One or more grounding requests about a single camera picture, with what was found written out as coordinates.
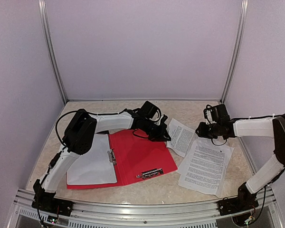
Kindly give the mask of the red file folder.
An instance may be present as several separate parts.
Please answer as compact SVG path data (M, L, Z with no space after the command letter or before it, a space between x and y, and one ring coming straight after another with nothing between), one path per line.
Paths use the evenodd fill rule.
M71 190L120 187L141 182L138 174L162 168L164 174L177 170L177 165L164 142L152 142L133 135L131 130L108 134L117 164L114 165L117 183L67 186Z

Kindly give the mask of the printed text paper sheet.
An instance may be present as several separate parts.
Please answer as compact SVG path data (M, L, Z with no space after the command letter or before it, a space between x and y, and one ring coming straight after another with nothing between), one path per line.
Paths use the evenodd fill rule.
M214 145L210 139L196 139L178 168L178 185L219 197L234 148Z

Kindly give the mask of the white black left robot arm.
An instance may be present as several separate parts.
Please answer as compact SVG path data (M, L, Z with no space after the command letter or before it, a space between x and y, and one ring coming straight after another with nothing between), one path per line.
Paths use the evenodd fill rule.
M71 111L74 115L59 137L61 148L50 161L47 171L33 185L38 203L46 211L57 207L54 198L58 184L71 165L92 147L94 135L110 130L141 130L152 142L171 140L167 131L167 115L160 108L146 101L140 108L124 109L117 113L92 113L85 109Z

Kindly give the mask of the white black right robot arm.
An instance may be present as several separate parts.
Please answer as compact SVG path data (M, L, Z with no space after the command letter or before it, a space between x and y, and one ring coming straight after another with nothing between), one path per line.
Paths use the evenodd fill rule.
M252 203L263 187L275 182L285 171L285 113L257 117L231 118L224 104L206 105L205 121L200 122L196 134L211 141L239 138L252 159L262 158L255 174L238 189L234 199L236 210L243 211Z

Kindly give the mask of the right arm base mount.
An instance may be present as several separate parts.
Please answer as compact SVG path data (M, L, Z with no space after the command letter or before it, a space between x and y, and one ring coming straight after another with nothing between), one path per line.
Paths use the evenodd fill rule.
M223 198L217 202L219 213L221 216L239 213L245 210L257 208L259 203L256 199L251 201L240 202L237 197Z

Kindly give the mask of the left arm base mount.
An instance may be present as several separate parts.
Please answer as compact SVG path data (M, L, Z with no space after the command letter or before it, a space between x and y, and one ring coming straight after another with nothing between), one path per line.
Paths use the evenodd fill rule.
M32 207L35 209L67 217L71 215L73 205L72 201L53 197L34 198L32 202Z

